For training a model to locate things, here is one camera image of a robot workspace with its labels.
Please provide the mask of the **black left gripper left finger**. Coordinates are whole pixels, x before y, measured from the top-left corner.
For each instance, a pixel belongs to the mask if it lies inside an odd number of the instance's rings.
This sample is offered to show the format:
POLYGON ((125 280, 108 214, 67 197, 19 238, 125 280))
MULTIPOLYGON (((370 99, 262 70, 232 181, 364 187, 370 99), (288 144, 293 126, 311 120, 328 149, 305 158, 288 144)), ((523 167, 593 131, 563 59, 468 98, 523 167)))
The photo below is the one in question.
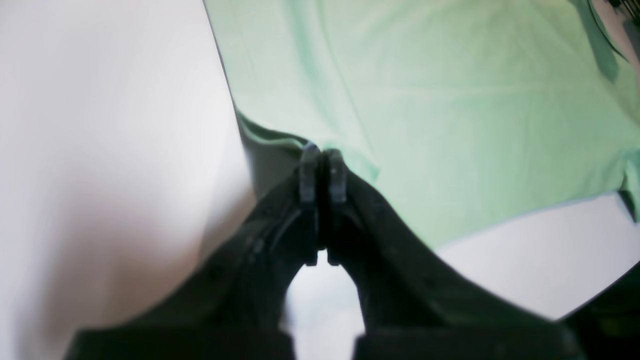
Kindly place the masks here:
POLYGON ((178 289, 141 316, 85 330, 67 360, 294 360, 279 328, 291 281, 318 260, 322 151, 261 198, 239 230, 178 289))

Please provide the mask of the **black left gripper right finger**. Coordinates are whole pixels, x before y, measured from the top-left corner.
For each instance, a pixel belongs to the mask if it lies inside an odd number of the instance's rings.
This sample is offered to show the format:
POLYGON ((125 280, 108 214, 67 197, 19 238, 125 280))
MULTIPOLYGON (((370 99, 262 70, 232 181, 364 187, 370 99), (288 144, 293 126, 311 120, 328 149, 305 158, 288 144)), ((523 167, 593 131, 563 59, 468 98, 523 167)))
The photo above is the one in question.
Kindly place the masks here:
POLYGON ((327 259, 359 296, 355 360, 583 360, 566 326, 468 280, 427 248, 336 149, 322 155, 327 259))

